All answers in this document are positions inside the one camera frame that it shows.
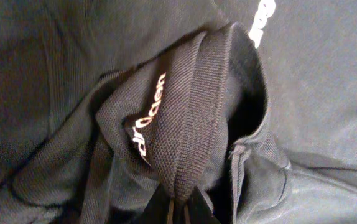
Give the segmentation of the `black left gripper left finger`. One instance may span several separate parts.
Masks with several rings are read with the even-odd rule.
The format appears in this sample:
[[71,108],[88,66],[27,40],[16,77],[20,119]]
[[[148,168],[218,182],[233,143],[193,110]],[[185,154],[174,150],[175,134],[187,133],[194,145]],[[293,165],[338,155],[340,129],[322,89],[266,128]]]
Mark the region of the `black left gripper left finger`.
[[159,185],[144,211],[134,220],[134,224],[173,224],[174,200],[162,185]]

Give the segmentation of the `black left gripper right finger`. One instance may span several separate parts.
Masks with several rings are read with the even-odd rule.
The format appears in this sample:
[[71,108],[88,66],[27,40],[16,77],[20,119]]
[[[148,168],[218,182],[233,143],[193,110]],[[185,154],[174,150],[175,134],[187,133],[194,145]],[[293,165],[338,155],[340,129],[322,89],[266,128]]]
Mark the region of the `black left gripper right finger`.
[[197,187],[187,200],[183,214],[184,224],[220,224]]

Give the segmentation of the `black polo shirt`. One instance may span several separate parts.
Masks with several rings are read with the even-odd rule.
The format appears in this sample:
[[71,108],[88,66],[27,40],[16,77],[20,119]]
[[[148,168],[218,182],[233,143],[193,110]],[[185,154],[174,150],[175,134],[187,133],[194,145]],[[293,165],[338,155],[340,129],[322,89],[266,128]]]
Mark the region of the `black polo shirt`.
[[357,223],[357,1],[0,1],[0,223]]

